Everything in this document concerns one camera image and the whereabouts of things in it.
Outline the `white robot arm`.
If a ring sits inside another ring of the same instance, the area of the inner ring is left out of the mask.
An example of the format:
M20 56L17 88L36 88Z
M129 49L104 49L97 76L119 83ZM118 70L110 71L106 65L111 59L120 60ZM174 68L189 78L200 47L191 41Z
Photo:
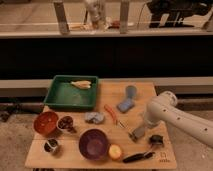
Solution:
M213 148L213 121L184 112L177 108L177 104L178 99L171 91L151 98L143 113L146 127L152 129L164 121Z

